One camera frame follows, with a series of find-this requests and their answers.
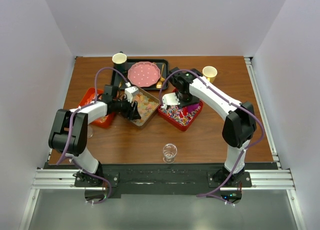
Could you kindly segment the silver tin of gummies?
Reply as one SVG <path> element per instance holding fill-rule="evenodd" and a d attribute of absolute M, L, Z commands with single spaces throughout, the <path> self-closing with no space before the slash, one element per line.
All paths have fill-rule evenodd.
<path fill-rule="evenodd" d="M 156 114 L 156 110 L 160 104 L 160 101 L 153 95 L 139 88 L 139 93 L 133 98 L 132 102 L 138 102 L 138 112 L 141 115 L 140 120 L 129 120 L 139 128 L 144 127 L 149 120 Z M 127 101 L 125 91 L 117 98 L 119 101 Z"/>

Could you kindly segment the purple plastic scoop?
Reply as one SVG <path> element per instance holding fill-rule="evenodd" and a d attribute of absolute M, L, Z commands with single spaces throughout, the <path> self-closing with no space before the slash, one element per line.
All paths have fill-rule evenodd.
<path fill-rule="evenodd" d="M 198 107 L 200 106 L 199 103 L 193 104 L 193 105 L 188 105 L 183 108 L 183 110 L 186 110 L 187 112 L 193 112 L 195 111 Z"/>

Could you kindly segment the red box of lollipops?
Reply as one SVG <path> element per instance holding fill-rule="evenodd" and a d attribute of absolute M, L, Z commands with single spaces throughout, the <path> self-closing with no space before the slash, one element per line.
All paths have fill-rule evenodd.
<path fill-rule="evenodd" d="M 169 106 L 167 109 L 162 109 L 161 104 L 157 110 L 158 114 L 168 123 L 181 131 L 186 131 L 203 109 L 203 102 L 200 100 L 198 103 L 200 106 L 193 112 L 187 112 L 178 106 Z"/>

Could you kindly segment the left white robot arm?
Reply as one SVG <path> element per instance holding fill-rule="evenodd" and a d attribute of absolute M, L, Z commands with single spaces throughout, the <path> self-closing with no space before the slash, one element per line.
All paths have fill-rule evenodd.
<path fill-rule="evenodd" d="M 141 118 L 138 102 L 134 100 L 139 89 L 127 84 L 123 95 L 118 96 L 118 91 L 118 87 L 106 85 L 102 93 L 94 90 L 91 102 L 75 109 L 59 109 L 50 131 L 48 145 L 60 153 L 56 165 L 70 160 L 79 169 L 79 178 L 91 186 L 100 186 L 107 181 L 101 163 L 87 148 L 88 125 L 113 113 L 128 120 Z"/>

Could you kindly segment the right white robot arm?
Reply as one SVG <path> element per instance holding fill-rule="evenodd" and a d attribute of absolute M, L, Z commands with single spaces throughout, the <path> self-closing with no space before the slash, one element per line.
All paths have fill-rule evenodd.
<path fill-rule="evenodd" d="M 227 143 L 227 157 L 223 168 L 213 178 L 227 186 L 235 186 L 244 173 L 245 148 L 257 129 L 253 105 L 229 97 L 196 69 L 180 70 L 176 67 L 169 72 L 167 80 L 175 91 L 163 95 L 163 105 L 183 108 L 202 101 L 223 119 L 222 137 Z"/>

